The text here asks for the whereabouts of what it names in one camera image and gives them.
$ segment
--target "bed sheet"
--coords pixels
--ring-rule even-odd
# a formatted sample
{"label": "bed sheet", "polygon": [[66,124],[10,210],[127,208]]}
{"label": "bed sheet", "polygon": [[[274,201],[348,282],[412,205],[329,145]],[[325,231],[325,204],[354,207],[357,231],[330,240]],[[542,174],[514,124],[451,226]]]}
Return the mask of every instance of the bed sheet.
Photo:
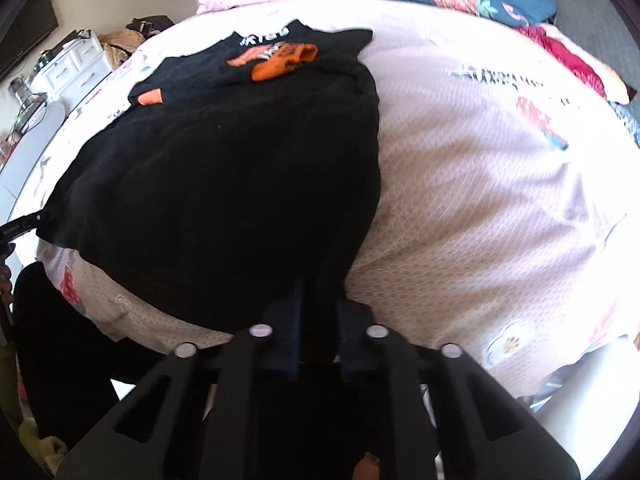
{"label": "bed sheet", "polygon": [[[514,396],[637,333],[638,149],[606,101],[543,49],[447,9],[284,0],[185,20],[144,43],[69,118],[14,215],[42,207],[82,144],[126,110],[130,88],[165,57],[294,19],[374,31],[360,60],[380,96],[382,195],[348,277],[350,298],[412,342],[462,344]],[[167,352],[230,338],[166,316],[76,251],[34,234],[17,251],[24,264],[43,261],[65,297],[115,339]]]}

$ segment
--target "television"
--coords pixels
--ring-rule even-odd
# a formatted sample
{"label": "television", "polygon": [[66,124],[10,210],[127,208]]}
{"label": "television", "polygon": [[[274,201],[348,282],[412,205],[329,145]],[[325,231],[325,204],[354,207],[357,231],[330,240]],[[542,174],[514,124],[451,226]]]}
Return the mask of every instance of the television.
{"label": "television", "polygon": [[0,80],[57,28],[51,0],[27,0],[0,41]]}

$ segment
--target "red cloth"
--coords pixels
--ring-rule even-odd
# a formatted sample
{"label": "red cloth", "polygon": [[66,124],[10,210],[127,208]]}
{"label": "red cloth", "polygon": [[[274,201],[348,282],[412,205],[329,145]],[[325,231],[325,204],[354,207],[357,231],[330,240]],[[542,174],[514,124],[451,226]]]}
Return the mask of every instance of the red cloth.
{"label": "red cloth", "polygon": [[550,38],[542,27],[521,27],[515,29],[523,36],[537,43],[560,63],[567,67],[585,85],[593,89],[600,97],[607,98],[604,91],[604,83],[582,58],[571,53],[560,41]]}

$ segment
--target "gray sofa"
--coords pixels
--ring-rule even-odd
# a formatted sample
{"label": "gray sofa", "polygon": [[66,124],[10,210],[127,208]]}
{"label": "gray sofa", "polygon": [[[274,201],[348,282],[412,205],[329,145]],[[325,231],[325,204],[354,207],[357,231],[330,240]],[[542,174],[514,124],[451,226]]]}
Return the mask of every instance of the gray sofa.
{"label": "gray sofa", "polygon": [[[556,26],[640,91],[640,49],[609,0],[555,0]],[[640,95],[630,104],[640,118]]]}

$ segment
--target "bed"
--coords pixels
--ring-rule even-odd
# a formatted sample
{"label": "bed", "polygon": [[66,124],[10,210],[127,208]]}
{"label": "bed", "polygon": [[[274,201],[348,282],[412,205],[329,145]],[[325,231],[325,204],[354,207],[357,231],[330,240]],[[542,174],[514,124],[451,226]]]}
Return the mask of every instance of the bed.
{"label": "bed", "polygon": [[[277,0],[185,20],[144,43],[71,114],[14,218],[44,206],[84,143],[127,110],[132,86],[162,60],[295,19],[374,31],[359,59],[380,97],[382,195],[349,298],[414,343],[460,343],[514,396],[638,332],[638,147],[609,104],[542,48],[451,9]],[[230,338],[162,313],[35,234],[17,253],[25,265],[43,261],[65,298],[114,339],[169,352],[185,340],[206,348]]]}

